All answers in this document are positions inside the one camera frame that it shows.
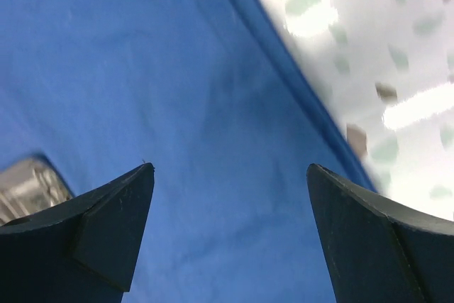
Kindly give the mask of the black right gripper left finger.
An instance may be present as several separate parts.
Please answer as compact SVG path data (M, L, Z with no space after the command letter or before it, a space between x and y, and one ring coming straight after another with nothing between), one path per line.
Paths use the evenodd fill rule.
M145 163L1 227L2 302L120 302L129 292L155 184Z

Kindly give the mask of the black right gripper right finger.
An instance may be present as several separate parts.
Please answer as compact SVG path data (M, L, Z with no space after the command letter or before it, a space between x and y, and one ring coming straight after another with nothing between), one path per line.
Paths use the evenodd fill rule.
M453 222L317 164L307 186L337 302L452 302Z

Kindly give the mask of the stainless steel instrument tray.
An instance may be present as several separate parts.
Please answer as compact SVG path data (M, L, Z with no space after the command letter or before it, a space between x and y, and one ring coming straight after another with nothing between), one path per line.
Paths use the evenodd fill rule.
M1 225L73 198L61 176L38 158L20 160L1 171Z

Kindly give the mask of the blue surgical drape cloth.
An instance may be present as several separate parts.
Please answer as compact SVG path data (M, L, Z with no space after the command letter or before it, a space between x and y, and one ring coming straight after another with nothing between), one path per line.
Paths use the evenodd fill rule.
M258 0L1 0L1 166L155 189L125 302L333 302L306 185L371 185Z

